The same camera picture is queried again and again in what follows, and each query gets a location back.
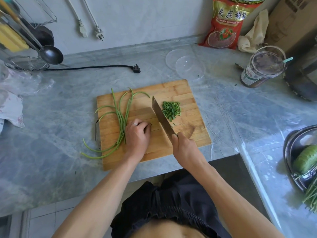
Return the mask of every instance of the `plastic lid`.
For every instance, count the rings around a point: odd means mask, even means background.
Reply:
[[[176,72],[181,78],[197,80],[205,75],[205,65],[195,57],[184,56],[176,62]]]
[[[177,60],[189,54],[190,52],[184,49],[172,50],[166,55],[165,63],[170,69],[176,71],[175,65]]]

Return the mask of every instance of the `metal strainer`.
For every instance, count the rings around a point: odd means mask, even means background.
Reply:
[[[7,66],[19,71],[40,71],[50,67],[45,61],[35,57],[15,56],[9,58],[9,61],[11,63],[7,63]]]

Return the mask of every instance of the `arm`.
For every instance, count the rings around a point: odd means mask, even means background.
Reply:
[[[120,204],[124,189],[145,154],[151,125],[136,119],[126,127],[126,149],[118,166],[87,194],[57,229],[53,238],[103,237]]]
[[[236,192],[183,133],[173,135],[173,152],[179,164],[205,188],[234,238],[284,237],[256,208]]]

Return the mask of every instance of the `wooden cutting board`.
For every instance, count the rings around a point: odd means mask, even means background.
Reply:
[[[117,103],[126,91],[114,94]],[[139,118],[152,124],[151,141],[141,162],[160,158],[173,153],[172,144],[152,110],[152,95],[154,95],[161,107],[163,101],[180,102],[181,116],[177,116],[171,122],[171,126],[175,133],[182,131],[187,138],[195,140],[198,147],[211,144],[211,139],[187,80],[156,84],[133,90],[134,93],[138,91],[147,92],[151,96],[151,98],[148,98],[144,94],[137,94],[134,96],[128,118],[128,122],[134,120],[135,118]],[[126,105],[130,97],[131,94],[129,92],[121,101],[121,111],[123,116],[125,115]],[[112,94],[97,97],[97,106],[101,107],[104,105],[113,106]],[[113,108],[100,109],[98,111],[98,117],[100,118],[104,113],[109,111],[113,111]],[[109,114],[103,117],[100,121],[99,128],[101,150],[105,150],[112,146],[119,136],[117,115]],[[103,159],[103,169],[109,170],[113,168],[121,160],[124,153],[125,144],[122,142],[118,150]]]

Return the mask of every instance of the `white plug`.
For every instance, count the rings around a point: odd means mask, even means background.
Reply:
[[[103,32],[102,30],[99,28],[99,26],[96,26],[96,37],[98,37],[102,42],[103,42]]]
[[[88,33],[86,31],[86,28],[84,27],[84,24],[82,21],[79,19],[78,20],[78,25],[79,25],[79,31],[83,37],[88,37]]]

